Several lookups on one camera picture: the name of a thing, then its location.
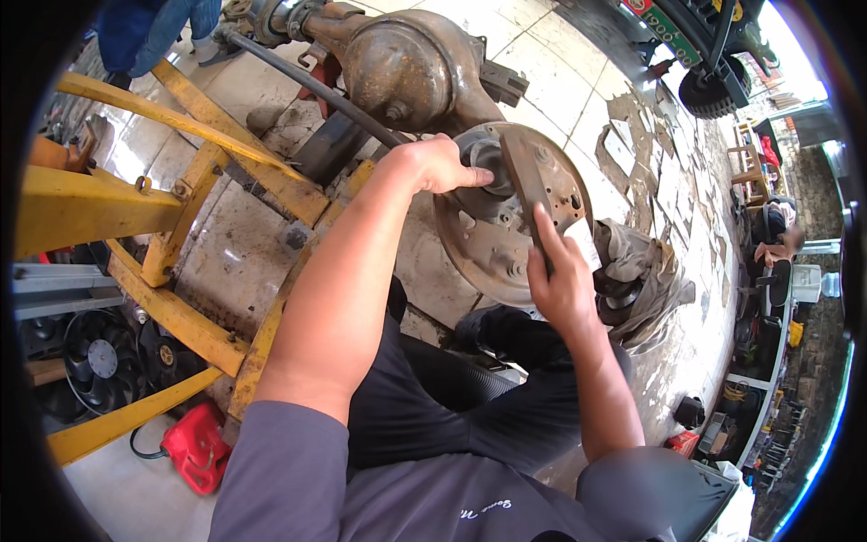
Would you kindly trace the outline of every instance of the yellow metal frame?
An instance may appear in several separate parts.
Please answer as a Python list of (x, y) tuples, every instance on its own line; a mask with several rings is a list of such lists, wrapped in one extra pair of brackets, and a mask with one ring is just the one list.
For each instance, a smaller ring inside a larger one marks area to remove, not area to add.
[[(91, 175), (45, 167), (25, 174), (16, 228), (16, 258), (105, 239), (108, 272), (154, 321), (211, 364), (169, 389), (47, 437), (58, 464), (67, 466), (186, 401), (223, 374), (237, 377), (229, 414), (241, 419), (255, 392), (292, 285), (325, 232), (373, 172), (365, 160), (332, 202), (286, 166), (166, 60), (156, 78), (193, 117), (83, 75), (67, 73), (58, 90), (124, 108), (207, 139), (171, 192), (150, 190), (149, 180), (129, 185), (100, 169)], [(236, 338), (163, 288), (193, 220), (229, 159), (235, 160), (313, 232), (290, 268), (252, 344)], [(114, 238), (154, 232), (144, 264)]]

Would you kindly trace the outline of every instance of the black electric fan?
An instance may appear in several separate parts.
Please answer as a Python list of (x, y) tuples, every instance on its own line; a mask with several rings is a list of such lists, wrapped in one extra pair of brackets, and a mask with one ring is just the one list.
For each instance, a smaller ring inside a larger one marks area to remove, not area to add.
[(141, 369), (135, 337), (112, 312), (77, 315), (66, 330), (63, 361), (72, 391), (98, 415), (139, 398)]

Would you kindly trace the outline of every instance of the hand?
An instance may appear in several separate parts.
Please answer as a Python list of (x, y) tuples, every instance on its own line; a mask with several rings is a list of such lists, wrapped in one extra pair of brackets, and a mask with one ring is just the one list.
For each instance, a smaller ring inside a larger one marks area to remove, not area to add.
[(440, 194), (458, 186), (484, 186), (493, 182), (493, 173), (481, 167), (464, 167), (458, 145), (445, 134), (431, 140), (395, 147), (380, 160), (379, 168), (396, 167), (417, 179), (418, 190)]
[(758, 263), (760, 259), (762, 259), (767, 254), (767, 245), (764, 243), (759, 243), (759, 246), (756, 247), (756, 252), (753, 254), (753, 261)]
[(533, 207), (533, 218), (545, 253), (554, 264), (549, 278), (542, 252), (536, 247), (530, 249), (527, 278), (533, 303), (564, 340), (585, 330), (597, 330), (602, 323), (596, 313), (593, 274), (581, 249), (575, 239), (560, 237), (542, 204)]

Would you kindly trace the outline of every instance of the gray rag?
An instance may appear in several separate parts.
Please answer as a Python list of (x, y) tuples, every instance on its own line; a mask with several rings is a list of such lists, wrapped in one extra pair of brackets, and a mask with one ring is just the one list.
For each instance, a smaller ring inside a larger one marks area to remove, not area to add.
[(599, 220), (611, 230), (605, 274), (624, 283), (640, 278), (641, 293), (632, 305), (629, 319), (609, 331), (615, 343), (631, 355), (647, 352), (668, 337), (669, 317), (683, 304), (695, 301), (695, 283), (684, 277), (671, 246), (612, 219)]

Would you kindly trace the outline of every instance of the red container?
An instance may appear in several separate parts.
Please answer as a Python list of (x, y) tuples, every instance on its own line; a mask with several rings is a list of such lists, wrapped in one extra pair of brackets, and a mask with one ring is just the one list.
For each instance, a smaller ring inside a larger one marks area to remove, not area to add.
[(695, 445), (698, 444), (698, 441), (699, 435), (692, 433), (691, 431), (684, 431), (681, 434), (676, 434), (675, 436), (670, 437), (666, 441), (666, 447), (670, 447), (678, 454), (688, 458), (693, 454), (693, 450), (695, 450)]
[(216, 405), (203, 402), (169, 428), (160, 443), (180, 476), (199, 495), (211, 493), (223, 479), (231, 454), (231, 446), (220, 433), (224, 421)]

